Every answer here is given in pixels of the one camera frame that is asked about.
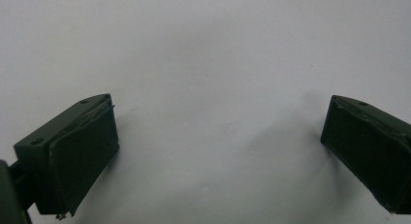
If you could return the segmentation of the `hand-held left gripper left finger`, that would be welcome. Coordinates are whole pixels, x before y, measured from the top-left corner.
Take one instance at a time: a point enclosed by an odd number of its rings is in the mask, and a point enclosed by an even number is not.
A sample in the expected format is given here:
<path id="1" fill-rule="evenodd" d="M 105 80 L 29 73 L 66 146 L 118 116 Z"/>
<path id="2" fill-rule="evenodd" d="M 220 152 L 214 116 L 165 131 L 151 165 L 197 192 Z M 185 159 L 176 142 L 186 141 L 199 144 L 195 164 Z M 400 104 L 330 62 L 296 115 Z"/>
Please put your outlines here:
<path id="1" fill-rule="evenodd" d="M 119 150 L 109 94 L 85 98 L 15 144 L 41 214 L 75 213 Z"/>

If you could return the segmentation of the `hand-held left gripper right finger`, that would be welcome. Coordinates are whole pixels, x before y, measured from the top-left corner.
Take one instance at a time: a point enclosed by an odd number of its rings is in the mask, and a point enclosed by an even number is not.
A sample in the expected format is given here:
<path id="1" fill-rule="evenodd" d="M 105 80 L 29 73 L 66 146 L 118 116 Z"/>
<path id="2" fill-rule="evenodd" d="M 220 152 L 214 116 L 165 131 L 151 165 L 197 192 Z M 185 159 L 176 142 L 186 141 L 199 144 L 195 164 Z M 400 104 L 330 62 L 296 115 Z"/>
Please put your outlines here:
<path id="1" fill-rule="evenodd" d="M 333 95 L 321 143 L 390 213 L 411 214 L 411 124 Z"/>

